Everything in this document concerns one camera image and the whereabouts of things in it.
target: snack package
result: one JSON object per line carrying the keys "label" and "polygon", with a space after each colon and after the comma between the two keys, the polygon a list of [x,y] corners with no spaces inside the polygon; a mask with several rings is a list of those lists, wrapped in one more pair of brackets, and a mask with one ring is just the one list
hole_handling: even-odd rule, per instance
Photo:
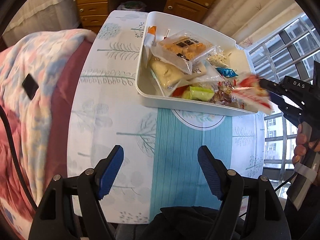
{"label": "snack package", "polygon": [[165,97],[171,96],[177,87],[189,85],[189,79],[195,79],[207,73],[206,67],[201,62],[194,66],[191,75],[182,72],[172,64],[161,61],[157,57],[152,57],[148,65],[156,84]]}
{"label": "snack package", "polygon": [[151,47],[151,52],[163,62],[173,64],[184,73],[191,74],[193,66],[205,59],[213,48],[206,39],[182,31],[158,41]]}
{"label": "snack package", "polygon": [[152,56],[150,48],[156,44],[156,30],[156,26],[150,27],[143,42],[142,62],[145,64],[146,67]]}
{"label": "snack package", "polygon": [[220,46],[214,46],[207,60],[211,65],[214,65],[216,67],[229,68],[228,56],[225,55]]}
{"label": "snack package", "polygon": [[224,67],[216,67],[216,70],[219,72],[219,74],[223,77],[227,78],[233,78],[238,76],[236,72],[234,72],[231,68],[224,68]]}
{"label": "snack package", "polygon": [[259,78],[251,73],[244,74],[232,95],[255,106],[258,110],[271,114],[273,111],[269,93],[259,85]]}
{"label": "snack package", "polygon": [[183,99],[209,102],[213,95],[214,91],[212,89],[197,86],[187,86],[182,95],[179,97]]}

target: yellow green wrapper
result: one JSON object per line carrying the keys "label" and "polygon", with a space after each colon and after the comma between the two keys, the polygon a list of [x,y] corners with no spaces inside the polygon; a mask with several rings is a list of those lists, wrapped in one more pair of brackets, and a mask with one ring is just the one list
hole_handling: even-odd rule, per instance
{"label": "yellow green wrapper", "polygon": [[190,87],[189,92],[191,100],[200,100],[204,102],[210,101],[214,95],[213,90],[202,87]]}

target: curtain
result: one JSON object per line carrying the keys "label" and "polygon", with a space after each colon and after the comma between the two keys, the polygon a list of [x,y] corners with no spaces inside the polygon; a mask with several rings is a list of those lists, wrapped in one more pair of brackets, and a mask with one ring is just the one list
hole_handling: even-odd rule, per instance
{"label": "curtain", "polygon": [[216,0],[203,24],[247,48],[301,13],[294,0]]}

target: finger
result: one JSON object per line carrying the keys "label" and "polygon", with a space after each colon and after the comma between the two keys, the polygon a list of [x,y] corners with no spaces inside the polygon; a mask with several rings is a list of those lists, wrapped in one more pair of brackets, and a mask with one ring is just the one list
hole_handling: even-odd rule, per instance
{"label": "finger", "polygon": [[300,160],[300,156],[299,155],[293,156],[293,158],[292,158],[293,165],[295,165],[299,160]]}
{"label": "finger", "polygon": [[299,125],[298,125],[298,134],[301,133],[301,130],[302,130],[302,125],[299,124]]}
{"label": "finger", "polygon": [[297,145],[298,144],[305,144],[306,142],[307,142],[307,137],[304,134],[300,133],[297,135],[297,137],[296,137],[296,144]]}
{"label": "finger", "polygon": [[307,152],[306,148],[303,145],[297,145],[293,150],[294,155],[303,156]]}
{"label": "finger", "polygon": [[[315,145],[315,143],[316,143],[316,142],[310,142],[310,143],[309,143],[309,148],[312,149],[313,146]],[[318,143],[318,145],[316,146],[316,148],[315,148],[314,151],[315,151],[315,152],[320,151],[320,143]]]}

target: tablecloth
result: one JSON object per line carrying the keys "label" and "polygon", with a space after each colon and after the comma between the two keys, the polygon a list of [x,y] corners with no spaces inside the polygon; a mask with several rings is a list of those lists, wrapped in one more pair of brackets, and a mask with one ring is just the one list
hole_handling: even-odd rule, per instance
{"label": "tablecloth", "polygon": [[[94,167],[114,145],[124,162],[100,205],[108,222],[143,224],[164,206],[218,208],[197,162],[207,145],[241,175],[262,174],[263,114],[219,116],[138,103],[134,86],[147,13],[113,11],[100,30],[77,86],[68,134],[68,176]],[[74,209],[81,215],[79,201]]]}

